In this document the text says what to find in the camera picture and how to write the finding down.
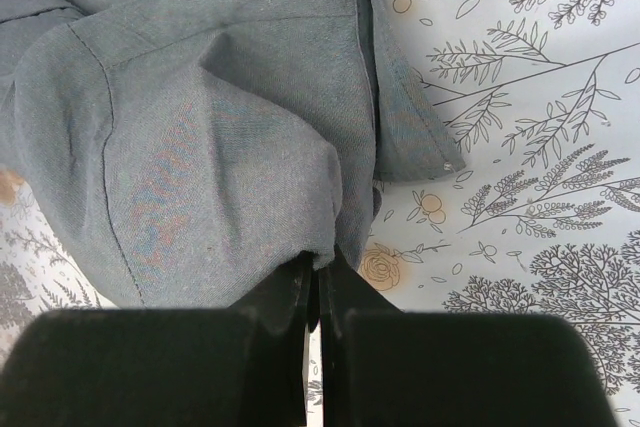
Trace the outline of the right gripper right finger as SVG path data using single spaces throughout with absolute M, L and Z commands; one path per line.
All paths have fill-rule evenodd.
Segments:
M 612 426 L 579 334 L 545 315 L 404 312 L 342 255 L 317 274 L 328 426 Z

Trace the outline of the grey long sleeve shirt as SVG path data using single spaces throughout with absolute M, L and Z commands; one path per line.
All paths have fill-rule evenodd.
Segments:
M 375 181 L 464 160 L 384 0 L 1 0 L 1 162 L 120 307 L 357 266 Z

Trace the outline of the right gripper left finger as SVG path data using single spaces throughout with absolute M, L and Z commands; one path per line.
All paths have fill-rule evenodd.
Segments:
M 303 426 L 312 257 L 221 309 L 57 310 L 1 373 L 5 426 Z

